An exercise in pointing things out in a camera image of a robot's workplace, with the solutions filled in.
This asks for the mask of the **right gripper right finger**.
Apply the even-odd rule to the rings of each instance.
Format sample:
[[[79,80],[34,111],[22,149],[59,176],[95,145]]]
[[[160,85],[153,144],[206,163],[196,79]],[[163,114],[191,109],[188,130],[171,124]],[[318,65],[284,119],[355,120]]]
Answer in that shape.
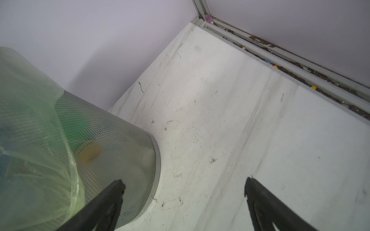
[[[247,178],[244,196],[256,231],[316,230],[254,178]]]

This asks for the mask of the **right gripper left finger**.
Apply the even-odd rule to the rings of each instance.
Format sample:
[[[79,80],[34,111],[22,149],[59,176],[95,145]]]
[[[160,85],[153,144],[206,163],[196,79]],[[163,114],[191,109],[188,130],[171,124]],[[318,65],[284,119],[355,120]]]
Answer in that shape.
[[[88,205],[69,219],[59,231],[113,231],[120,215],[125,184],[113,181]]]

